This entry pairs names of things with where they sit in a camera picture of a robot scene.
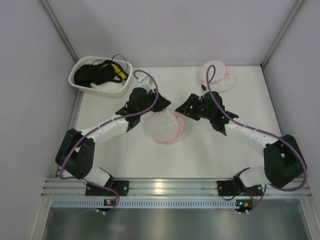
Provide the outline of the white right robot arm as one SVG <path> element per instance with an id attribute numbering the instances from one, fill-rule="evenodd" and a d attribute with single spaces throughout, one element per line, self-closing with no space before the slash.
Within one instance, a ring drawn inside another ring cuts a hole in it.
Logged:
<path id="1" fill-rule="evenodd" d="M 256 185 L 281 189 L 307 170 L 293 136 L 278 137 L 241 123 L 237 114 L 225 110 L 222 97 L 215 91 L 202 96 L 192 93 L 176 112 L 196 121 L 208 120 L 215 131 L 242 142 L 262 156 L 261 165 L 245 168 L 233 177 L 239 189 Z"/>

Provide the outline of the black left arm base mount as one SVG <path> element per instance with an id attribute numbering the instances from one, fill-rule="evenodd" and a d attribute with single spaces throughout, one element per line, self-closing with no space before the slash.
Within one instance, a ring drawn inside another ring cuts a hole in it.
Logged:
<path id="1" fill-rule="evenodd" d="M 93 185 L 92 183 L 86 184 L 86 196 L 116 196 L 115 192 L 120 197 L 127 196 L 129 192 L 128 180 L 110 180 L 103 188 Z"/>

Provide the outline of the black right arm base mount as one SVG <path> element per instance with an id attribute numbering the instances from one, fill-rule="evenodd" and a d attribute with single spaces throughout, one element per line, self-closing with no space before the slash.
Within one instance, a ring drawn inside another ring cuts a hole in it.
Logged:
<path id="1" fill-rule="evenodd" d="M 218 180 L 218 195 L 220 197 L 259 197 L 263 193 L 261 185 L 245 187 L 235 180 Z"/>

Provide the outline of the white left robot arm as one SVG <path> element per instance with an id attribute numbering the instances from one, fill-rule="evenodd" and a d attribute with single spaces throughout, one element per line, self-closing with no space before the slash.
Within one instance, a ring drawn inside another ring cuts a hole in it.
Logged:
<path id="1" fill-rule="evenodd" d="M 125 105 L 105 122 L 84 130 L 68 130 L 56 154 L 56 164 L 72 178 L 107 187 L 112 175 L 94 166 L 96 146 L 132 130 L 140 123 L 142 115 L 161 112 L 171 104 L 156 89 L 134 88 Z"/>

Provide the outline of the white mesh laundry bag front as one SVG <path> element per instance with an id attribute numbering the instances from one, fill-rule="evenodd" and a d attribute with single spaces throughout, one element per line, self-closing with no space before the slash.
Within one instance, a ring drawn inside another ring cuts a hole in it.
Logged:
<path id="1" fill-rule="evenodd" d="M 188 134 L 189 122 L 180 113 L 163 110 L 152 113 L 144 122 L 143 130 L 155 142 L 169 145 Z"/>

